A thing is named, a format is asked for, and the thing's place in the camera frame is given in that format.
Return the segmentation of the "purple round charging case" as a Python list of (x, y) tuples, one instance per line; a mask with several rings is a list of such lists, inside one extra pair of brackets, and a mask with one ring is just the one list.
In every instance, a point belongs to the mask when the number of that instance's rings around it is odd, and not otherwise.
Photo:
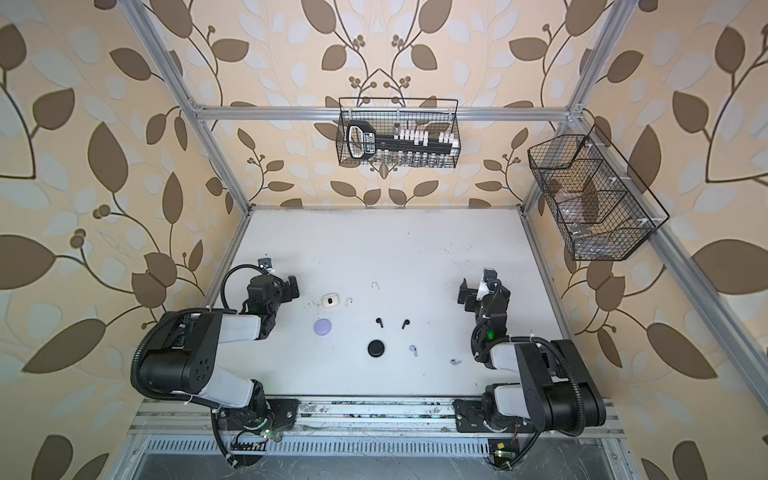
[(330, 320), (321, 318), (317, 320), (313, 326), (314, 333), (318, 336), (326, 336), (332, 329), (332, 323)]

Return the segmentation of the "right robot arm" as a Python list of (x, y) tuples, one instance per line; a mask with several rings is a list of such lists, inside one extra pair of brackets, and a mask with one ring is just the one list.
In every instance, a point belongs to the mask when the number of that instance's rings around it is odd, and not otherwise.
[(455, 401), (460, 431), (505, 433), (518, 426), (576, 437), (606, 422), (605, 402), (575, 344), (507, 332), (511, 291), (487, 270), (477, 288), (463, 281), (457, 303), (475, 317), (473, 359), (490, 370), (511, 372), (513, 383), (487, 386), (481, 400)]

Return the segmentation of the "cream earbud charging case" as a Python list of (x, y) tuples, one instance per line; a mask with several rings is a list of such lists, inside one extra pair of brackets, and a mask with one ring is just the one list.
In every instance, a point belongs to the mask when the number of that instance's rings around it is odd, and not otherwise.
[(336, 293), (326, 294), (321, 299), (322, 306), (326, 309), (335, 308), (340, 303), (340, 297)]

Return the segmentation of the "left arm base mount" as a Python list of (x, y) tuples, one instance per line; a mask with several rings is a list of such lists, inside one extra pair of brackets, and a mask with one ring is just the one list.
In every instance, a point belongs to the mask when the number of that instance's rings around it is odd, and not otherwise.
[(289, 398), (254, 400), (249, 406), (220, 407), (210, 413), (216, 446), (234, 469), (258, 463), (270, 443), (282, 440), (298, 418), (300, 401)]

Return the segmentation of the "black tool with white parts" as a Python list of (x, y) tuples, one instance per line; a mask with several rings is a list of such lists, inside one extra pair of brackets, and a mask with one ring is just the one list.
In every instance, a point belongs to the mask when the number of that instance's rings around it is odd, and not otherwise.
[(450, 129), (438, 131), (428, 122), (424, 129), (410, 122), (374, 125), (352, 120), (339, 127), (336, 143), (342, 160), (380, 161), (402, 164), (454, 162), (461, 141)]

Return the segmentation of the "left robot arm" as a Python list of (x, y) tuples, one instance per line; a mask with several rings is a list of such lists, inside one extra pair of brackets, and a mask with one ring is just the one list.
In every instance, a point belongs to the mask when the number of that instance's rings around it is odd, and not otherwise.
[(171, 311), (152, 326), (132, 358), (132, 387), (147, 399), (202, 405), (215, 415), (242, 416), (248, 429), (262, 428), (276, 418), (263, 384), (218, 366), (218, 350), (267, 339), (280, 307), (299, 297), (297, 278), (277, 276), (269, 258), (231, 268), (221, 281), (219, 308)]

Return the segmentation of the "black round charging case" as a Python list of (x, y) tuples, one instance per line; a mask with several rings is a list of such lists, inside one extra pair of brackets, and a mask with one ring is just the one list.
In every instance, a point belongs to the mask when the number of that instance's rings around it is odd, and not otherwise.
[(367, 345), (367, 352), (372, 358), (379, 358), (381, 357), (386, 350), (386, 346), (383, 341), (381, 340), (372, 340)]

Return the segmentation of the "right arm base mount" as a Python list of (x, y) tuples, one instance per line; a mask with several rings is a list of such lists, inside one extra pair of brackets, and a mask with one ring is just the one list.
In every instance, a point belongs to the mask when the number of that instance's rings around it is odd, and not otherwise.
[(487, 459), (497, 471), (514, 470), (541, 435), (528, 419), (495, 413), (487, 395), (480, 400), (456, 399), (452, 407), (459, 433), (495, 434), (488, 440)]

